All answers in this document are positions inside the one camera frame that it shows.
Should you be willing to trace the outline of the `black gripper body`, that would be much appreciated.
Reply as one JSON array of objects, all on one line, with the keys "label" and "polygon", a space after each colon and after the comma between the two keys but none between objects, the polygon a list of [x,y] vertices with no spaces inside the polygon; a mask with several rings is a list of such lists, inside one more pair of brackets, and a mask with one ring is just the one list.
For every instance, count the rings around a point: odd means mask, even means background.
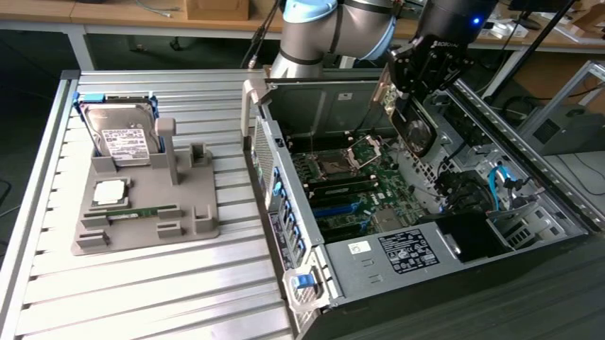
[{"label": "black gripper body", "polygon": [[412,39],[413,60],[425,61],[431,53],[464,57],[496,8],[492,0],[428,1]]}]

